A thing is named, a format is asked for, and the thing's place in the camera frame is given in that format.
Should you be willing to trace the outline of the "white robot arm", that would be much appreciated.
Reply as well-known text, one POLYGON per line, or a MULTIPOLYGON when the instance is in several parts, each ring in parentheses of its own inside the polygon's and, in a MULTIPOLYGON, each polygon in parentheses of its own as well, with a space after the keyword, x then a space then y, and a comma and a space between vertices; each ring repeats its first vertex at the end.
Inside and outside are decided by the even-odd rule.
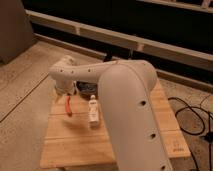
POLYGON ((157 82, 145 60, 88 65, 55 63, 50 76, 66 93, 73 81, 96 83, 98 99, 119 171, 173 171, 150 98, 157 82))

